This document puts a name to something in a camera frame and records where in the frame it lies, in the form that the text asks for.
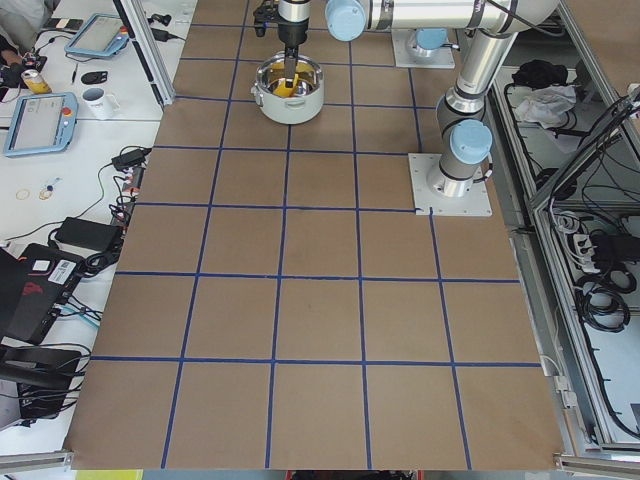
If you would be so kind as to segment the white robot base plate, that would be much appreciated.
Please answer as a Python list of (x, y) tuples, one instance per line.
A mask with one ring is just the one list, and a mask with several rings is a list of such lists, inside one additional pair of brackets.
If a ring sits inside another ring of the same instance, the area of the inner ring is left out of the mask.
[(410, 153), (409, 172), (417, 215), (490, 217), (492, 208), (484, 172), (478, 165), (471, 179), (452, 180), (440, 170), (440, 154)]

